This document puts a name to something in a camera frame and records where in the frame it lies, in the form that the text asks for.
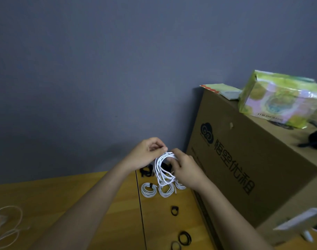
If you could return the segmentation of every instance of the person's left arm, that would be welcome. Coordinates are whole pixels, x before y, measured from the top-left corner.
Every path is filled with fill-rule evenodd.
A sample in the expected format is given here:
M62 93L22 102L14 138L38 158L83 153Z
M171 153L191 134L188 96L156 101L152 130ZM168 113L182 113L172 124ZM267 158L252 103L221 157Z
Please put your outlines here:
M140 142L66 211L29 250L85 250L119 190L134 170L148 165L168 148L159 138Z

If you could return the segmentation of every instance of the paper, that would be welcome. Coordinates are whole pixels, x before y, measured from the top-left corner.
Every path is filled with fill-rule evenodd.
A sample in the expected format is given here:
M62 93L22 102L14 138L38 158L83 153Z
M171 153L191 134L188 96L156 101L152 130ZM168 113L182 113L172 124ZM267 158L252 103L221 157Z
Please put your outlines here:
M278 227L274 228L273 230L289 230L290 228L298 225L299 223L302 223L303 221L317 215L317 208L311 208L302 214L297 215L296 217L288 220L287 222L279 225Z
M201 87L208 89L214 93L223 95L228 100L238 100L239 94L242 92L240 89L228 86L223 83L219 84L204 84Z

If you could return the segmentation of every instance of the forearm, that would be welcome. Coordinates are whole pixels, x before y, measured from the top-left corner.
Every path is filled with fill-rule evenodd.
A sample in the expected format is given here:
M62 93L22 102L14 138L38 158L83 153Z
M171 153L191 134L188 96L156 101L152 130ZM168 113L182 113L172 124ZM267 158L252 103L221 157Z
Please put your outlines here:
M200 194L212 208L214 224L225 249L273 250L257 231L232 206L221 191L208 179L203 182Z
M117 164L48 229L30 250L85 250L129 174Z

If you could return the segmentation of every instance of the hand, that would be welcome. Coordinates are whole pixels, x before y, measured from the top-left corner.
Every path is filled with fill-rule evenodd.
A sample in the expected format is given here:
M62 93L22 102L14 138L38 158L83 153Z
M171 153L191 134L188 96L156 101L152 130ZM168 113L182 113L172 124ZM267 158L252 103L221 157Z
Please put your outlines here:
M159 138L144 139L121 161L131 172L143 168L168 151Z
M205 173L191 155L183 153L178 148L171 151L176 155L178 161L171 157L168 157L167 160L172 164L177 180L184 186L200 192L203 183L208 180Z

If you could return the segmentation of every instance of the person's left hand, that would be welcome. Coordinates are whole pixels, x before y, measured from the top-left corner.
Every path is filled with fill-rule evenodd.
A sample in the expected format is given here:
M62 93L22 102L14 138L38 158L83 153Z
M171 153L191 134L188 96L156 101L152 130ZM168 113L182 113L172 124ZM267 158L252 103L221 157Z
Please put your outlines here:
M159 138L144 139L132 149L121 163L129 171L134 171L147 166L166 151L168 151L168 147Z

